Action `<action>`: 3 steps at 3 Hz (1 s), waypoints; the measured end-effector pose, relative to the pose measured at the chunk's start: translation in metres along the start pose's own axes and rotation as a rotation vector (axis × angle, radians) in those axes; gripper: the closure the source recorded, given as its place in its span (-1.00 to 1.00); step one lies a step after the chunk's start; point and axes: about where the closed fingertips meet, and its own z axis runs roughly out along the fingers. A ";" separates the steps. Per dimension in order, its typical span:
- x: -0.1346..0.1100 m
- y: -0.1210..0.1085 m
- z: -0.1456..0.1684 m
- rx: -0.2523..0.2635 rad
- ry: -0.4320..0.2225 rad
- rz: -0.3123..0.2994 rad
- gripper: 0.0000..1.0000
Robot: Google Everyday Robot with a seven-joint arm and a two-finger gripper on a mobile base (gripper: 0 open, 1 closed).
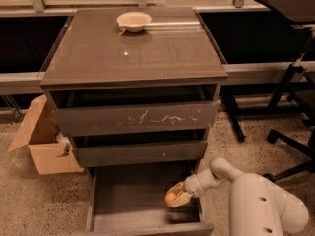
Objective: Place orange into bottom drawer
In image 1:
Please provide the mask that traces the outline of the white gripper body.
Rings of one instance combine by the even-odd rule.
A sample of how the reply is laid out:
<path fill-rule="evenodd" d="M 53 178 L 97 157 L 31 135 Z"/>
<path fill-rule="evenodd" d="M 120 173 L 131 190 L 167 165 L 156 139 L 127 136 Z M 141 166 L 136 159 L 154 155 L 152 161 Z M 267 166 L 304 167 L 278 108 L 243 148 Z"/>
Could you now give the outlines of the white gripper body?
<path fill-rule="evenodd" d="M 201 195 L 201 185 L 197 175 L 191 175 L 184 181 L 184 190 L 193 198 L 198 198 Z"/>

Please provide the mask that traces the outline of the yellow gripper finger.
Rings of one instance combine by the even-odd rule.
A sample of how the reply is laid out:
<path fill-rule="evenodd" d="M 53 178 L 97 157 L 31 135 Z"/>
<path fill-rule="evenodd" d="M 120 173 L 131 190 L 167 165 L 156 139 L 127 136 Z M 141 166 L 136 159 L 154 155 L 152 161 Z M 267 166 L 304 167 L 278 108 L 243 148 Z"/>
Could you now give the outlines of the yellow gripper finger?
<path fill-rule="evenodd" d="M 186 192 L 178 193 L 176 198 L 168 205 L 169 207 L 181 207 L 188 204 L 191 200 L 191 195 Z"/>
<path fill-rule="evenodd" d="M 184 189 L 184 183 L 183 182 L 179 182 L 179 183 L 175 184 L 173 187 L 171 187 L 167 192 L 177 195 L 183 189 Z"/>

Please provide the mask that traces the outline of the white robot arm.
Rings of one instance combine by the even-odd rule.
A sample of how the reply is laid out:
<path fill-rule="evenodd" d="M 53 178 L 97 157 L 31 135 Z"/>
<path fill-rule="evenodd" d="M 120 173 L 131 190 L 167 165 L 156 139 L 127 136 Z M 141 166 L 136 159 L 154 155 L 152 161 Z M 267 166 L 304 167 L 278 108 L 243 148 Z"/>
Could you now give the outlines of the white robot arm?
<path fill-rule="evenodd" d="M 299 233 L 308 224 L 309 212 L 300 198 L 221 157 L 212 159 L 208 169 L 170 188 L 164 200 L 169 207 L 181 207 L 225 182 L 231 183 L 229 236 L 284 236 Z"/>

